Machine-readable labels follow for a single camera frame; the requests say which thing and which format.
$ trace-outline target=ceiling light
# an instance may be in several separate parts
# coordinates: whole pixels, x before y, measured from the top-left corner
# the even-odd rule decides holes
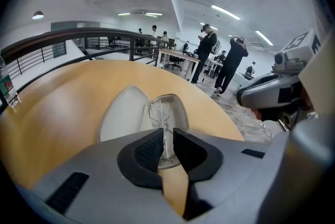
[[[163,16],[162,13],[146,13],[146,15],[156,15],[156,16]]]
[[[216,10],[219,10],[219,11],[221,11],[221,12],[223,12],[223,13],[225,13],[225,14],[227,14],[227,15],[229,15],[229,16],[231,16],[231,17],[237,19],[237,20],[240,20],[240,19],[241,19],[240,17],[234,15],[233,13],[231,13],[231,12],[229,12],[229,11],[227,11],[227,10],[224,10],[224,9],[222,9],[221,7],[218,7],[218,6],[216,6],[216,5],[212,5],[211,7],[214,8],[214,9],[216,9]]]
[[[259,30],[256,30],[256,33],[259,35],[259,36],[261,36],[269,45],[273,45],[273,43],[271,43],[270,42],[270,40],[267,38],[267,37],[265,37],[264,35],[263,35],[263,33],[261,33]]]
[[[32,19],[40,19],[42,18],[44,15],[41,11],[36,11],[33,16],[32,16]]]
[[[216,27],[213,27],[213,26],[210,26],[212,29],[215,29],[215,30],[218,30],[218,28],[216,28]]]

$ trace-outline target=black pants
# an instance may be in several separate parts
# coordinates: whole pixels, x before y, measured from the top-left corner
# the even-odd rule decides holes
[[[227,89],[231,79],[234,77],[235,71],[237,68],[229,67],[224,65],[220,70],[219,76],[215,82],[215,88],[222,88],[221,94]]]
[[[208,59],[209,52],[200,51],[200,52],[198,52],[198,56],[199,56],[200,62],[198,63],[198,67],[195,70],[194,76],[192,78],[192,83],[195,83],[195,84],[197,83],[197,81],[199,79],[199,75],[204,68],[206,60]]]

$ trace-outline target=black slot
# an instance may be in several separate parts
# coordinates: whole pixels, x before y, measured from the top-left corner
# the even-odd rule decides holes
[[[58,213],[64,214],[74,201],[75,197],[89,178],[88,175],[74,172],[65,182],[48,198],[46,204]]]
[[[250,155],[250,156],[254,156],[254,157],[260,158],[260,159],[262,159],[265,155],[265,152],[251,150],[251,149],[244,149],[243,151],[241,151],[241,153],[244,153],[244,154],[247,154],[247,155]]]

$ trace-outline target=office chair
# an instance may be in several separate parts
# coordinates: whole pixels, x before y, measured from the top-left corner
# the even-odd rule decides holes
[[[177,67],[177,68],[180,69],[180,71],[183,70],[183,68],[182,68],[181,66],[178,65],[179,62],[184,61],[183,59],[171,55],[171,56],[169,57],[169,60],[170,60],[171,62],[173,62],[173,64],[169,64],[169,65],[167,65],[167,66],[172,66],[172,69],[173,69],[174,67]]]

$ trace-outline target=metal railing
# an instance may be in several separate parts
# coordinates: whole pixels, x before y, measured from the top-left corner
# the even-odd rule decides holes
[[[160,39],[156,39],[151,36],[142,35],[139,33],[131,32],[131,31],[124,31],[124,30],[117,30],[117,29],[107,29],[107,28],[74,28],[74,29],[64,29],[64,30],[57,30],[57,31],[51,31],[46,32],[40,35],[36,35],[21,41],[18,41],[16,43],[13,43],[12,45],[5,47],[3,50],[1,50],[1,56],[3,57],[5,63],[9,64],[10,68],[10,74],[20,74],[22,73],[22,68],[31,68],[31,66],[34,65],[34,63],[41,63],[42,61],[48,60],[50,58],[58,57],[60,56],[61,50],[57,46],[65,45],[65,41],[67,40],[73,40],[78,39],[84,41],[84,49],[88,49],[88,43],[89,40],[93,40],[93,38],[98,39],[98,47],[100,49],[108,48],[108,50],[100,50],[100,52],[88,54],[80,58],[73,59],[71,61],[65,62],[61,65],[55,66],[52,69],[36,76],[31,81],[27,82],[25,85],[23,85],[20,89],[17,90],[19,93],[22,91],[26,86],[28,86],[33,81],[37,80],[38,78],[42,77],[43,75],[56,70],[58,68],[61,68],[66,65],[70,65],[73,63],[81,62],[84,60],[89,59],[99,59],[101,56],[106,54],[111,54],[115,52],[129,52],[129,60],[130,61],[137,61],[143,58],[153,58],[147,64],[150,64],[152,62],[155,62],[155,65],[157,65],[158,61],[158,55],[159,55],[159,49],[161,47],[161,44],[168,45],[168,42],[164,42]],[[129,46],[123,47],[123,48],[109,48],[109,45],[106,44],[106,40],[111,40],[110,37],[121,37],[121,40],[123,41],[129,41]],[[150,44],[148,41],[156,41],[157,46],[138,46],[138,45],[145,45],[145,42],[147,41],[147,44]],[[141,51],[148,51],[148,54],[144,56],[137,57],[135,55],[135,52]],[[2,101],[2,106],[0,107],[0,114],[3,112],[3,110],[7,107],[7,102],[3,94],[0,92],[0,100]]]
[[[25,55],[24,57],[18,58],[15,61],[7,64],[9,76],[11,79],[14,79],[15,77],[22,75],[22,73],[40,63],[44,63],[50,59],[54,59],[65,54],[66,54],[65,42],[60,42],[33,51]]]

